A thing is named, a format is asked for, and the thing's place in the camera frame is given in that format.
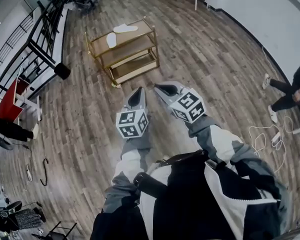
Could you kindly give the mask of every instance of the person in black pants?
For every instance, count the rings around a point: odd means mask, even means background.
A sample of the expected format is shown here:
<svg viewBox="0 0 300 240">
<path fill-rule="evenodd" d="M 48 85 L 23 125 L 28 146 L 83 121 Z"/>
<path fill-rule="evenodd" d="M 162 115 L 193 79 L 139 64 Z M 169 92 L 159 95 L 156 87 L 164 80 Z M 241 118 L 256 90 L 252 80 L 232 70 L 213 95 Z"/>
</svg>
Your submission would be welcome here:
<svg viewBox="0 0 300 240">
<path fill-rule="evenodd" d="M 36 139 L 39 132 L 39 125 L 36 124 L 32 131 L 23 129 L 21 126 L 13 122 L 8 122 L 0 118 L 0 134 L 7 138 L 17 141 L 27 142 Z"/>
<path fill-rule="evenodd" d="M 278 111 L 291 109 L 300 104 L 300 67 L 294 73 L 292 85 L 271 79 L 268 74 L 265 74 L 262 88 L 265 90 L 268 86 L 275 87 L 285 93 L 285 96 L 268 106 L 272 121 L 277 123 Z"/>
</svg>

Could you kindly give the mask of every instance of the gold metal cart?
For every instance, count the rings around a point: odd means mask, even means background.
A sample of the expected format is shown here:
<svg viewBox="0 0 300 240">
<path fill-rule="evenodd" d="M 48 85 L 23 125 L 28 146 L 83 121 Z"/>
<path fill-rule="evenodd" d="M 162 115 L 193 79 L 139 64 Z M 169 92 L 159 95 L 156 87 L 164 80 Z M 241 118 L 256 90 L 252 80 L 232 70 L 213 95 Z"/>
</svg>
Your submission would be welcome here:
<svg viewBox="0 0 300 240">
<path fill-rule="evenodd" d="M 114 48 L 109 48 L 107 43 L 107 35 L 111 32 L 91 41 L 84 33 L 88 53 L 111 79 L 112 86 L 118 88 L 121 83 L 160 65 L 155 26 L 150 27 L 145 17 L 128 26 L 138 29 L 116 33 Z"/>
</svg>

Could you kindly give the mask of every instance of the white sneaker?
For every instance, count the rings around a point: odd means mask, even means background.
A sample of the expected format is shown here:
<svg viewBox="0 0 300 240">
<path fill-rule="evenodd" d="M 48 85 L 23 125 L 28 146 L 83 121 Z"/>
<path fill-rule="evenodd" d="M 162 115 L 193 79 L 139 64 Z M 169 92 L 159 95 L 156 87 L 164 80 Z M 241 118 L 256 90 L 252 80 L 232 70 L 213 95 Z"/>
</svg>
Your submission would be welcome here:
<svg viewBox="0 0 300 240">
<path fill-rule="evenodd" d="M 268 74 L 264 75 L 264 80 L 262 83 L 262 88 L 265 90 L 270 85 L 270 77 Z"/>
<path fill-rule="evenodd" d="M 278 123 L 278 117 L 277 117 L 277 113 L 274 112 L 271 108 L 271 106 L 269 105 L 268 106 L 268 111 L 270 113 L 270 117 L 271 117 L 271 120 L 276 124 Z"/>
<path fill-rule="evenodd" d="M 35 124 L 35 126 L 32 129 L 32 133 L 33 133 L 33 139 L 35 140 L 38 137 L 38 133 L 39 133 L 39 124 Z"/>
</svg>

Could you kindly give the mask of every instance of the black speaker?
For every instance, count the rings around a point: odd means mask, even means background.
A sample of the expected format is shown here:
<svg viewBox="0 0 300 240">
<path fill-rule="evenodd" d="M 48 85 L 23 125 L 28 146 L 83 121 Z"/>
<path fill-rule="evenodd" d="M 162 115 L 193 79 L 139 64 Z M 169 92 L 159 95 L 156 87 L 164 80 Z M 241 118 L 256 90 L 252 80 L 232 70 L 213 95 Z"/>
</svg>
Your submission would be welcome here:
<svg viewBox="0 0 300 240">
<path fill-rule="evenodd" d="M 55 66 L 54 73 L 63 80 L 66 80 L 70 76 L 71 71 L 62 62 L 60 62 Z"/>
</svg>

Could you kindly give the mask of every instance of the cart wheel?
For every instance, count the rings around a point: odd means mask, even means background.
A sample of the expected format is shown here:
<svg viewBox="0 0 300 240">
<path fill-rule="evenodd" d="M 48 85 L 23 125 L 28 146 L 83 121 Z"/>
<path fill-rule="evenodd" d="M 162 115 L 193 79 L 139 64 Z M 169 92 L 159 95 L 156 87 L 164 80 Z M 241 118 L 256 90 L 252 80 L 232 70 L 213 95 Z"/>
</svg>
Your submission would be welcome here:
<svg viewBox="0 0 300 240">
<path fill-rule="evenodd" d="M 115 85 L 113 82 L 111 83 L 111 86 L 117 89 L 121 89 L 121 84 Z"/>
</svg>

